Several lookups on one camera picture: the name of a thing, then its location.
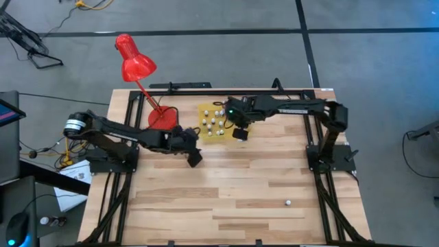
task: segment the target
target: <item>yellow pegboard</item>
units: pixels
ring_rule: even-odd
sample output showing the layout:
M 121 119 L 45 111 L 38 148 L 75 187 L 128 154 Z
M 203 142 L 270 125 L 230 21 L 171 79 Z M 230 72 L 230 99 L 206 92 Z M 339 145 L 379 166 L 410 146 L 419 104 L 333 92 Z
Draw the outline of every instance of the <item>yellow pegboard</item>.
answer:
M 207 110 L 209 112 L 209 114 L 207 115 L 207 117 L 204 115 L 204 111 Z M 203 141 L 223 141 L 223 140 L 229 140 L 229 139 L 234 139 L 232 137 L 232 133 L 233 133 L 233 127 L 226 129 L 224 127 L 224 125 L 222 126 L 222 128 L 220 128 L 220 121 L 222 121 L 223 123 L 226 121 L 226 115 L 224 114 L 223 116 L 218 115 L 218 117 L 215 116 L 215 111 L 221 111 L 223 110 L 222 106 L 215 106 L 212 103 L 206 103 L 206 104 L 199 104 L 198 105 L 198 126 L 200 127 L 201 131 L 200 134 L 198 135 Z M 215 119 L 215 124 L 212 124 L 211 120 L 212 118 Z M 203 125 L 202 121 L 203 119 L 206 120 L 206 125 Z M 207 129 L 207 125 L 211 124 L 212 125 L 212 136 L 209 136 L 209 131 Z M 229 127 L 232 123 L 231 122 L 227 122 L 225 125 L 227 127 Z M 224 134 L 221 135 L 217 135 L 216 132 L 223 130 Z

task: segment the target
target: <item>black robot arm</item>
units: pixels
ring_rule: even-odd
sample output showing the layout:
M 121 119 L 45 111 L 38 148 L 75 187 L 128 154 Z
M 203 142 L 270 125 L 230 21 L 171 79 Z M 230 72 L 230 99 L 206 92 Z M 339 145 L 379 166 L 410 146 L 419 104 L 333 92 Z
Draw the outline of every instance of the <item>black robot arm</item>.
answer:
M 172 130 L 141 130 L 98 117 L 90 110 L 71 114 L 64 127 L 65 137 L 88 141 L 107 152 L 111 158 L 124 161 L 130 153 L 130 147 L 126 143 L 114 142 L 106 135 L 134 141 L 153 152 L 188 154 L 188 162 L 192 167 L 202 160 L 200 150 L 196 146 L 198 135 L 192 128 L 183 130 L 176 126 Z
M 274 99 L 269 95 L 257 95 L 236 99 L 229 97 L 224 103 L 227 121 L 238 128 L 233 136 L 246 140 L 248 132 L 244 130 L 251 123 L 264 121 L 275 114 L 314 115 L 328 131 L 319 143 L 320 159 L 326 163 L 333 162 L 333 146 L 338 134 L 348 128 L 348 109 L 337 102 L 324 99 Z

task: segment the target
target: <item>black cable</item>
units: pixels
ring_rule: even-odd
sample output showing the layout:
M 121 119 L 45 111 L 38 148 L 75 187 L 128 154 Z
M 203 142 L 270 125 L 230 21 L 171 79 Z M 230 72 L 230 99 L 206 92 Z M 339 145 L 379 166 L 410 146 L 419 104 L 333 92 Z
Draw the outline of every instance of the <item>black cable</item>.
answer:
M 20 61 L 20 62 L 28 61 L 29 58 L 28 58 L 28 59 L 20 59 L 20 58 L 19 58 L 19 53 L 16 51 L 14 44 L 12 44 L 12 41 L 9 39 L 9 37 L 6 36 L 6 38 L 8 39 L 9 43 L 11 44 L 12 48 L 13 48 L 14 51 L 15 51 L 16 59 L 17 59 L 18 61 Z
M 411 133 L 411 132 L 414 132 L 414 131 L 413 131 L 413 130 L 412 130 L 412 131 L 407 131 L 407 132 L 404 133 L 404 135 L 403 135 L 403 157 L 404 157 L 405 164 L 411 169 L 412 172 L 414 172 L 416 175 L 418 175 L 418 176 L 420 176 L 420 177 L 423 177 L 423 178 L 439 178 L 439 176 L 426 176 L 426 175 L 419 174 L 419 173 L 418 173 L 417 171 L 415 171 L 415 170 L 412 168 L 412 166 L 410 166 L 410 164 L 408 163 L 408 161 L 407 161 L 407 157 L 405 157 L 404 143 L 405 143 L 405 137 L 409 138 L 409 133 Z
M 59 26 L 57 26 L 57 27 L 54 27 L 54 28 L 52 28 L 52 29 L 50 29 L 42 38 L 41 38 L 41 40 L 43 40 L 44 38 L 46 38 L 52 31 L 54 31 L 55 29 L 56 29 L 56 31 L 58 31 L 58 29 L 60 29 L 61 27 L 62 27 L 62 24 L 64 24 L 64 22 L 68 19 L 68 18 L 70 18 L 71 17 L 71 13 L 74 11 L 74 10 L 76 10 L 78 7 L 74 7 L 73 9 L 71 9 L 70 11 L 69 11 L 69 15 L 68 15 L 68 17 L 66 17 L 66 18 L 64 18 L 62 21 L 61 21 L 61 24 L 59 24 Z
M 19 93 L 19 95 L 27 95 L 27 96 L 34 96 L 34 97 L 45 97 L 45 98 L 49 98 L 49 99 L 60 99 L 60 100 L 65 100 L 65 101 L 70 101 L 70 102 L 79 102 L 79 103 L 86 103 L 86 104 L 97 104 L 97 105 L 101 105 L 101 106 L 109 106 L 110 105 L 110 104 L 105 104 L 105 103 L 88 102 L 88 101 L 77 100 L 77 99 L 66 99 L 66 98 L 63 98 L 63 97 L 55 97 L 55 96 L 47 96 L 47 95 L 37 95 L 37 94 L 33 94 L 33 93 Z
M 31 200 L 29 203 L 27 203 L 26 207 L 23 209 L 22 212 L 26 211 L 27 207 L 28 207 L 31 203 L 33 203 L 36 199 L 38 199 L 38 198 L 42 198 L 43 196 L 52 196 L 52 197 L 55 197 L 55 198 L 61 198 L 61 197 L 65 197 L 65 196 L 69 196 L 69 197 L 80 196 L 80 194 L 76 194 L 76 195 L 62 195 L 62 196 L 55 196 L 55 195 L 51 195 L 51 194 L 43 194 L 43 195 L 39 195 L 39 196 L 35 197 L 33 200 Z
M 111 172 L 108 173 L 107 180 L 105 181 L 105 187 L 104 187 L 105 189 L 104 189 L 104 194 L 102 195 L 101 210 L 99 210 L 99 218 L 97 220 L 98 222 L 101 222 L 102 212 L 104 210 L 105 199 L 107 195 L 108 181 L 110 181 L 110 177 L 111 177 Z
M 357 181 L 357 184 L 359 185 L 359 181 L 358 181 L 358 178 L 357 178 L 357 176 L 356 175 L 354 175 L 352 172 L 350 172 L 350 171 L 346 171 L 349 175 L 351 175 L 354 179 L 355 179 L 355 181 Z

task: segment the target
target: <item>computer mouse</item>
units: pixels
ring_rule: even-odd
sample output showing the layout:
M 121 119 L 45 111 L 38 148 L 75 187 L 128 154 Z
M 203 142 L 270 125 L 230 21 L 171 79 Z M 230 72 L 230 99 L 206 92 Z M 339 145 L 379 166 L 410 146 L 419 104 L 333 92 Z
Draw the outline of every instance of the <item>computer mouse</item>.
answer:
M 20 246 L 25 241 L 28 222 L 29 218 L 24 212 L 12 216 L 6 228 L 7 246 Z

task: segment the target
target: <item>white paper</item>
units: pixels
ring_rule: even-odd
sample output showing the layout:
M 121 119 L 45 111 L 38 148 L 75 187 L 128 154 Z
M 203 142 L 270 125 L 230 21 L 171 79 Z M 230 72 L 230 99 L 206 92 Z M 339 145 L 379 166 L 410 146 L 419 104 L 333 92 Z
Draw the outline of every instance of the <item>white paper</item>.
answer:
M 81 161 L 79 163 L 76 163 L 75 165 L 70 165 L 65 170 L 61 170 L 60 174 L 69 176 L 71 178 L 80 180 L 84 183 L 91 183 L 91 173 L 90 173 L 90 163 L 86 160 Z M 62 212 L 68 211 L 72 209 L 73 207 L 76 207 L 81 202 L 84 202 L 87 200 L 87 196 L 83 195 L 76 195 L 76 193 L 65 191 L 63 189 L 55 188 L 55 194 L 56 196 L 63 196 L 63 195 L 71 195 L 71 196 L 63 196 L 58 197 L 58 204 L 60 205 L 60 210 Z

